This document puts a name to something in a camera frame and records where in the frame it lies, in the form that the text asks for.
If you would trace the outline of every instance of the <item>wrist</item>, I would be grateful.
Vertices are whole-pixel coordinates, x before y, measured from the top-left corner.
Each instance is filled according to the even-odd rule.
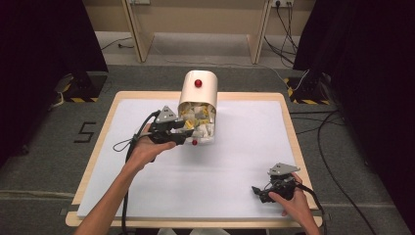
[[[131,175],[134,177],[138,171],[144,168],[144,164],[142,163],[134,163],[132,161],[128,161],[123,167],[121,172],[126,173],[127,175]]]
[[[318,228],[313,218],[308,219],[305,222],[302,222],[300,225],[304,229],[307,235],[319,235],[320,234],[320,229]]]

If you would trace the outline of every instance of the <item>white paper sheet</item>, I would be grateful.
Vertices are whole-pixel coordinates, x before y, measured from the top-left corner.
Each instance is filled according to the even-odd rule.
[[[176,112],[178,102],[127,99],[118,104],[78,216],[92,210],[121,170],[127,148],[118,153],[113,146],[131,138],[145,118],[164,105]],[[280,103],[218,101],[214,144],[177,146],[147,164],[130,187],[127,216],[281,218],[281,206],[263,204],[252,190],[268,183],[267,171],[277,163],[295,165]]]

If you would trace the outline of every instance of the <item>wooden table edge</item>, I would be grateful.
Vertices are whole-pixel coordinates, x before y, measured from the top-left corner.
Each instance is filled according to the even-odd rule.
[[[95,162],[99,156],[101,147],[104,143],[106,134],[110,128],[115,110],[119,102],[123,99],[177,99],[177,103],[180,98],[179,91],[119,91],[116,93],[113,103],[110,107],[107,118],[104,122],[101,133],[98,137],[97,143],[95,144],[94,150],[91,154],[91,158],[84,171],[82,179],[79,183],[76,194],[73,198],[72,205],[78,206],[81,203],[83,194],[85,192],[88,181],[91,177],[92,170]],[[287,103],[285,102],[284,96],[281,93],[266,93],[266,92],[218,92],[217,100],[253,100],[253,101],[279,101],[281,104],[284,123],[286,124],[287,134],[289,137],[290,145],[293,150],[295,161],[300,171],[298,172],[299,177],[302,179],[302,183],[312,189],[308,172],[305,167],[305,162],[302,157],[300,150],[300,144],[298,142],[296,133],[294,131],[293,123],[288,111]],[[307,197],[308,204],[312,210],[316,210],[317,206],[313,198],[309,194],[305,194]],[[322,225],[322,217],[315,216],[314,220],[318,226]],[[76,211],[69,211],[66,217],[66,223],[68,226],[78,226],[82,218],[76,215]],[[299,227],[299,225],[292,220],[205,220],[205,221],[184,221],[184,220],[172,220],[172,221],[159,221],[159,220],[140,220],[140,221],[127,221],[128,226],[135,227],[192,227],[192,228],[283,228],[283,227]],[[112,226],[120,226],[120,219],[115,219]]]

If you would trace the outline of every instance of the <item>black curtain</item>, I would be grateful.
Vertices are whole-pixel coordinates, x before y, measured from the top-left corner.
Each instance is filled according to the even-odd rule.
[[[81,0],[0,3],[0,165],[27,143],[68,73],[108,71]]]
[[[414,16],[412,0],[316,0],[295,64],[332,76],[351,132],[412,233]]]

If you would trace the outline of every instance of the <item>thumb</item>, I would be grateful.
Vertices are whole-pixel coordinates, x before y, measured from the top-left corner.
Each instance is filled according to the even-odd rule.
[[[176,143],[173,142],[173,141],[170,141],[170,142],[166,142],[166,143],[163,143],[163,144],[158,144],[157,146],[158,146],[158,149],[160,150],[160,153],[161,153],[164,150],[169,150],[169,149],[174,148],[176,146]]]

